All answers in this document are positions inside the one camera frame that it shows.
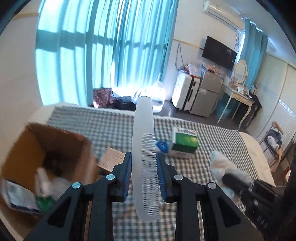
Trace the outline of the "green snack packet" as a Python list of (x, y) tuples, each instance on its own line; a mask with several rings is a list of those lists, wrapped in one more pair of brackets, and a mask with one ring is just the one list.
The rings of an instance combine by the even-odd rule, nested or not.
[(49, 211), (55, 203), (55, 200), (51, 196), (49, 197), (37, 196), (36, 200), (37, 200), (39, 209), (41, 209), (41, 211), (43, 212)]

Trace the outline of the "black white plastic bag bundle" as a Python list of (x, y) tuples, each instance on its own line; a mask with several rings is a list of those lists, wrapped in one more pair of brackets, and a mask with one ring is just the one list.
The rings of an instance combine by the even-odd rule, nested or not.
[(210, 159), (210, 172), (214, 179), (217, 181), (218, 186), (227, 194), (227, 196), (233, 202), (237, 203), (239, 200), (238, 195), (235, 194), (235, 192), (231, 188), (223, 184), (222, 178), (225, 174), (232, 174), (248, 186), (253, 184), (252, 178), (246, 172), (238, 169), (234, 163), (229, 161), (229, 159), (219, 151), (213, 151), (210, 154)]

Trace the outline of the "small wooden box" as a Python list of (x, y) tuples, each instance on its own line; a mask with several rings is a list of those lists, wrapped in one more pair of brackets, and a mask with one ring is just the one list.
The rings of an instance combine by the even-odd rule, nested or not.
[(124, 153), (108, 147), (98, 162), (99, 169), (103, 172), (111, 173), (116, 165), (123, 162), (124, 158)]

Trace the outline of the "green white carton box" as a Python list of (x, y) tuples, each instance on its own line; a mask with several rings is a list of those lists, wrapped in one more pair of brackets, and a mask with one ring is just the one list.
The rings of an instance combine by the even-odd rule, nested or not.
[(197, 132), (187, 128), (173, 127), (168, 155), (175, 158), (191, 159), (199, 147)]

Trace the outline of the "translucent white comb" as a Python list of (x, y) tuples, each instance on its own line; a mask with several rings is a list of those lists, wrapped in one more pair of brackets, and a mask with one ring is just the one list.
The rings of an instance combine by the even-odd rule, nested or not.
[(159, 181), (152, 99), (138, 99), (132, 134), (132, 189), (135, 210), (144, 222), (159, 219)]

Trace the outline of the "brown cardboard box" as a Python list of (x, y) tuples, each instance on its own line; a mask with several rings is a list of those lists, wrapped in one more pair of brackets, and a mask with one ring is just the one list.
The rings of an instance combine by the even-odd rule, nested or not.
[(1, 167), (1, 212), (40, 216), (35, 193), (37, 168), (45, 169), (55, 202), (74, 182), (95, 182), (92, 143), (83, 135), (49, 125), (29, 123)]

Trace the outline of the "blue white small packet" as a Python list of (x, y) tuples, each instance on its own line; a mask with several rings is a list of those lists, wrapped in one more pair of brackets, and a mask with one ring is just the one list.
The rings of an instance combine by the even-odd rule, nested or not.
[(156, 140), (156, 152), (166, 155), (171, 148), (171, 141)]

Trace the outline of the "white dressing table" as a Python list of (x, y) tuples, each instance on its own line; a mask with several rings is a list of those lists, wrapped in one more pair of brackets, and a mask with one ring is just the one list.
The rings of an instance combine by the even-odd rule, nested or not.
[(222, 85), (220, 94), (219, 94), (219, 99), (221, 100), (222, 97), (224, 96), (224, 94), (226, 94), (228, 96), (228, 100), (224, 106), (224, 108), (222, 109), (222, 113), (219, 115), (217, 123), (220, 123), (220, 121), (222, 120), (222, 118), (224, 117), (229, 105), (231, 101), (235, 101), (235, 109), (233, 111), (233, 115), (231, 117), (231, 119), (234, 119), (236, 113), (238, 112), (238, 109), (245, 105), (247, 107), (247, 111), (244, 113), (244, 116), (240, 119), (238, 128), (240, 129), (243, 122), (247, 119), (247, 117), (249, 116), (249, 114), (251, 113), (251, 111), (253, 110), (255, 113), (257, 113), (261, 108), (262, 105), (259, 102), (257, 96), (255, 95), (248, 95), (246, 96), (245, 94), (241, 94), (239, 93), (237, 90), (234, 90), (232, 88), (230, 88), (229, 86), (226, 85)]

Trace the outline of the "patterned dark bag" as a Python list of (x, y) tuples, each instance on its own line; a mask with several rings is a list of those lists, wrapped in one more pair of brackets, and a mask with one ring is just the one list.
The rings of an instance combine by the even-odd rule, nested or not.
[(115, 101), (116, 98), (111, 88), (93, 89), (93, 106), (95, 108), (108, 108)]

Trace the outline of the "grey mini fridge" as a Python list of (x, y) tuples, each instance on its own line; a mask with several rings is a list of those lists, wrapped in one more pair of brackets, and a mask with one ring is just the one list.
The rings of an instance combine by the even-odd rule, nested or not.
[(210, 116), (220, 93), (223, 80), (221, 76), (209, 70), (204, 70), (199, 90), (190, 110), (191, 114), (205, 118)]

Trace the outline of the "oval vanity mirror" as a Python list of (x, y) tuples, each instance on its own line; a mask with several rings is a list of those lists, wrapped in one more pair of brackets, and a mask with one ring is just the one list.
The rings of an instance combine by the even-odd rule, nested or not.
[(242, 84), (248, 75), (248, 67), (245, 60), (239, 60), (233, 70), (233, 80), (236, 84)]

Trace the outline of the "white suitcase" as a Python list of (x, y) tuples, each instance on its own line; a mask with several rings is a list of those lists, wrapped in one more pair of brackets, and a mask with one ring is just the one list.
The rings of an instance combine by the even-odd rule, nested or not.
[(179, 71), (171, 101), (175, 108), (190, 111), (200, 85), (200, 78)]

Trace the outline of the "blue window curtain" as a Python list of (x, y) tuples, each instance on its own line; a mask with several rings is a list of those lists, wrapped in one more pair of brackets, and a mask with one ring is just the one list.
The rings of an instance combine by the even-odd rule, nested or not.
[(42, 1), (36, 72), (43, 105), (93, 104), (96, 88), (165, 78), (178, 1)]

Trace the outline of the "white air conditioner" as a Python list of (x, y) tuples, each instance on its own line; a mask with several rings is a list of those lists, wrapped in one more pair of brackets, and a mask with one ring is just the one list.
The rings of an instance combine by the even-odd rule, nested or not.
[(219, 4), (215, 1), (204, 1), (203, 12), (219, 20), (236, 32), (243, 32), (244, 30), (244, 20), (240, 13), (227, 4)]

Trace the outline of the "black wall television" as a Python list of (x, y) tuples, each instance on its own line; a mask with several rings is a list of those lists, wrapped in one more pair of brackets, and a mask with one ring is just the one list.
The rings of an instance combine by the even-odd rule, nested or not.
[(207, 36), (202, 57), (206, 58), (227, 70), (232, 70), (237, 53), (221, 42)]

